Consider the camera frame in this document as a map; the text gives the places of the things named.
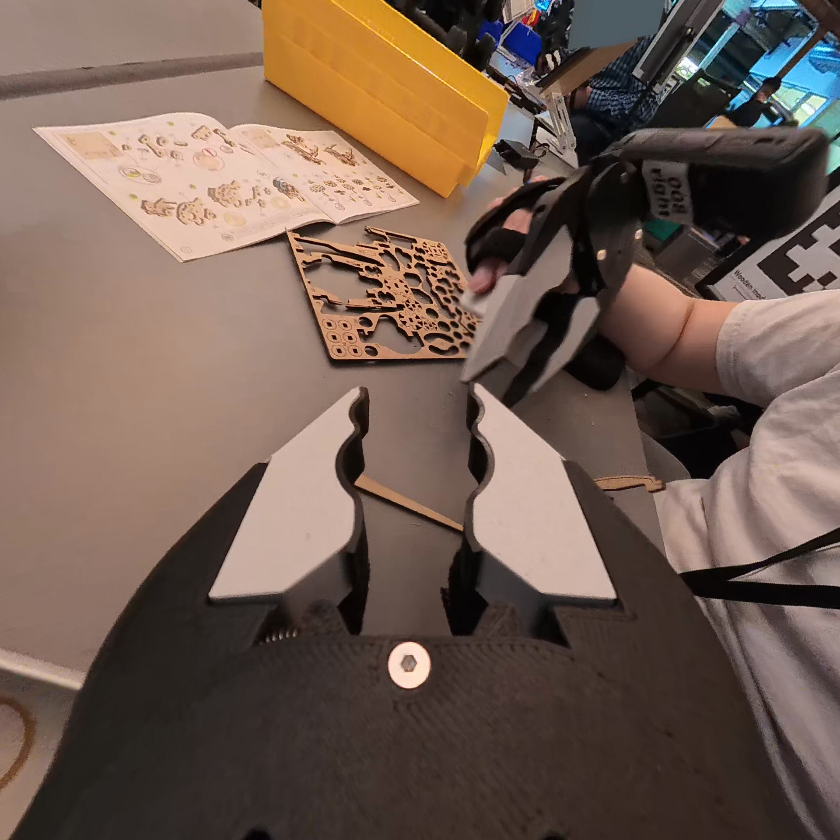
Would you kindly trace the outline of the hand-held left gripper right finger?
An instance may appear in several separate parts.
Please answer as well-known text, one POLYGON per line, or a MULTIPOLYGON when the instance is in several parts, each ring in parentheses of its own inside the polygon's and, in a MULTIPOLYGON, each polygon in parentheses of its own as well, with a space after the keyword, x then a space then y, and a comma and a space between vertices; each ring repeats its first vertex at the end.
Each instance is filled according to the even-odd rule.
POLYGON ((468 387, 469 495, 448 573, 448 625, 473 634, 493 604, 526 635, 561 636, 554 609, 611 609, 618 596, 566 459, 483 385, 468 387))

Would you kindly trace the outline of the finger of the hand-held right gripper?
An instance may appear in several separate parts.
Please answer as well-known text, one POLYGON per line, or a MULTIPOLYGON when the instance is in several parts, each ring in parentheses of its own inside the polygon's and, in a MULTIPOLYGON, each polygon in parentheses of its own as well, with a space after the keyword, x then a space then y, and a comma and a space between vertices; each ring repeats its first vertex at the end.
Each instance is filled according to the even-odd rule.
POLYGON ((553 321, 559 335, 536 317, 539 304, 562 286, 570 274, 573 239, 562 226, 537 261, 523 275, 499 279, 480 301, 466 293, 470 306, 479 305, 480 324, 460 374, 466 384, 482 385, 502 403, 517 403, 541 388, 576 355, 575 315, 553 321))
POLYGON ((511 346, 517 368, 506 390, 513 407, 557 375, 592 337, 602 315, 595 297, 544 296, 511 346))

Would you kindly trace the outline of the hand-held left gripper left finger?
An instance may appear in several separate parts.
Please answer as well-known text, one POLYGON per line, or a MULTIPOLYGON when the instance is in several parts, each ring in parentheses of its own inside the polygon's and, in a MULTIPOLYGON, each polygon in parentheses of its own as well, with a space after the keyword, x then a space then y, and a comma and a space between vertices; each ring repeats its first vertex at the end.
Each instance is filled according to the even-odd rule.
POLYGON ((269 603, 286 627, 315 602, 360 635, 371 567, 356 480, 364 472, 367 389, 350 389, 269 459, 208 598, 269 603))

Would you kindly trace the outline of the laser-cut wooden parts sheet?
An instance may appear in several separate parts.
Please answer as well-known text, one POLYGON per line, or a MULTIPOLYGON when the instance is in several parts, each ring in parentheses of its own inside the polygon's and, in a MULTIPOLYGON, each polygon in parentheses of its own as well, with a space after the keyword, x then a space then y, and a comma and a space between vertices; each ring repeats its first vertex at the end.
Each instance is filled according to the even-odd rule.
POLYGON ((290 251, 335 362, 463 360, 479 320, 447 246, 366 226, 355 245, 289 232, 290 251))

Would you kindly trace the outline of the person's right forearm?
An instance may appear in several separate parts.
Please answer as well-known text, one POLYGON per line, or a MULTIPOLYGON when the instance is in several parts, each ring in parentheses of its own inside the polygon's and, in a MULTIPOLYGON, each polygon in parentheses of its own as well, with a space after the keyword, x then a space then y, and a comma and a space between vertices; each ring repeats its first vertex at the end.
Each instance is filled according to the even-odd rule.
POLYGON ((736 307, 691 297, 652 270, 633 265, 598 331, 632 371, 663 385, 725 395, 718 336, 736 307))

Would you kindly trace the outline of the person's right hand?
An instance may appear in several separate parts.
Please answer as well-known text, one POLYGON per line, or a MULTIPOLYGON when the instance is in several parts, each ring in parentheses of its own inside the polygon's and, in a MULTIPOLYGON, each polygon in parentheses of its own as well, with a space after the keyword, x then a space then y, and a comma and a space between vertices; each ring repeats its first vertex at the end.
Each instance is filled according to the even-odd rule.
POLYGON ((534 176, 526 185, 511 190, 493 200, 471 225, 465 237, 465 257, 469 271, 469 290, 477 295, 491 291, 497 281, 516 264, 528 240, 533 205, 507 208, 507 216, 500 223, 498 207, 525 187, 550 181, 546 175, 534 176))

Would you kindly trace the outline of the black pouch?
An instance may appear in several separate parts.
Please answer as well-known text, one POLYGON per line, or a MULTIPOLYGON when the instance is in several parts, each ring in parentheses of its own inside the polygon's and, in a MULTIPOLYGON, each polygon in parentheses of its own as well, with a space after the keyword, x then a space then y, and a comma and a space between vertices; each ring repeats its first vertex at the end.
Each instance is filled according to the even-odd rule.
POLYGON ((625 368, 625 354, 597 332, 563 369, 592 390, 607 392, 619 382, 625 368))

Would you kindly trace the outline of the white sign with black tag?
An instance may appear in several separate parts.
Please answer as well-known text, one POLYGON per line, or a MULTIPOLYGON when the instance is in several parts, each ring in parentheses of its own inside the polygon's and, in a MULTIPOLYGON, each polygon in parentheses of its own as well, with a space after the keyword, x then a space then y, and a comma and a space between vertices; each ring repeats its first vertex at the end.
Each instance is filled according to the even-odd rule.
POLYGON ((714 298, 751 301, 789 298, 839 288, 839 188, 792 234, 759 247, 710 285, 714 298))

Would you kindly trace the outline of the thin wooden stick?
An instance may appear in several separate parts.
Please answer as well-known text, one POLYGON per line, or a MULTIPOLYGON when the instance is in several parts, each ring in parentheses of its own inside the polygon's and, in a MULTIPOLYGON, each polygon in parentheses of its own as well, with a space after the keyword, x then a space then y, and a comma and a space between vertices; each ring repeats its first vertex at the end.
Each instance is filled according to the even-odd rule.
POLYGON ((448 518, 445 515, 436 512, 432 508, 429 508, 387 486, 384 486, 382 483, 370 478, 367 475, 361 475, 355 481, 354 485, 359 490, 370 496, 377 497, 382 501, 386 501, 392 504, 393 506, 396 506, 406 511, 410 511, 411 513, 416 514, 418 517, 424 518, 431 522, 435 522, 436 524, 444 528, 456 532, 463 531, 463 525, 460 522, 448 518))

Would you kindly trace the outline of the small black device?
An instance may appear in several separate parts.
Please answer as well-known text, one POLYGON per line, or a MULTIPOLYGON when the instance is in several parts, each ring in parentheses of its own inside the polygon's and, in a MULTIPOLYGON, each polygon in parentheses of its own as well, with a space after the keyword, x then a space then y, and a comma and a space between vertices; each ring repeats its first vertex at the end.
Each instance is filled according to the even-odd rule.
POLYGON ((498 140, 493 151, 503 161, 503 164, 512 166, 523 174, 524 181, 527 181, 532 171, 540 163, 540 158, 530 151, 524 143, 516 140, 498 140))

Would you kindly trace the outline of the small white stand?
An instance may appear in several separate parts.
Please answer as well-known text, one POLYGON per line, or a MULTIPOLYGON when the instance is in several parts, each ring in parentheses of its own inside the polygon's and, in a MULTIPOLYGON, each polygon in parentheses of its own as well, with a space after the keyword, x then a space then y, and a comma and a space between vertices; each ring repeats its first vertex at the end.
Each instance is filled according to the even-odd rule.
POLYGON ((546 143, 552 154, 566 163, 577 165, 576 138, 564 96, 546 92, 542 95, 545 109, 535 117, 537 131, 547 135, 546 143))

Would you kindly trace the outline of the person's white shirt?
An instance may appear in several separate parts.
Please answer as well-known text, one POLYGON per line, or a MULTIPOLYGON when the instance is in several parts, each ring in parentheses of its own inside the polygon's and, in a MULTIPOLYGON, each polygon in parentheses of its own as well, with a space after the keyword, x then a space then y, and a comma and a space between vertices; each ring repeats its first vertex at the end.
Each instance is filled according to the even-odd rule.
POLYGON ((727 395, 763 408, 750 445, 657 503, 677 573, 713 570, 749 601, 698 599, 729 656, 788 802, 838 838, 839 298, 738 304, 717 340, 727 395))

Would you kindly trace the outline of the yellow plastic bin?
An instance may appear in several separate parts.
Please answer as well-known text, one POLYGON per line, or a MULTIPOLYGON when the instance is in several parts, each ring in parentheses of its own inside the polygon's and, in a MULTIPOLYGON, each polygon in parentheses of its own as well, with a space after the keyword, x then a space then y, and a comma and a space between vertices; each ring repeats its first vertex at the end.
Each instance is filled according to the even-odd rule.
POLYGON ((504 88, 382 1, 264 1, 272 85, 442 197, 487 163, 504 88))

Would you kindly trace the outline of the instruction booklet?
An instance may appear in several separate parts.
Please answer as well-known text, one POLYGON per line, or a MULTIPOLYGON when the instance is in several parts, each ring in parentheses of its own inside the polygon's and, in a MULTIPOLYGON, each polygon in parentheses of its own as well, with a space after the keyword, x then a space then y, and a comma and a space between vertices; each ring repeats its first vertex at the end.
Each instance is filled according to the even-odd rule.
POLYGON ((330 130, 172 112, 35 132, 181 262, 418 203, 330 130))

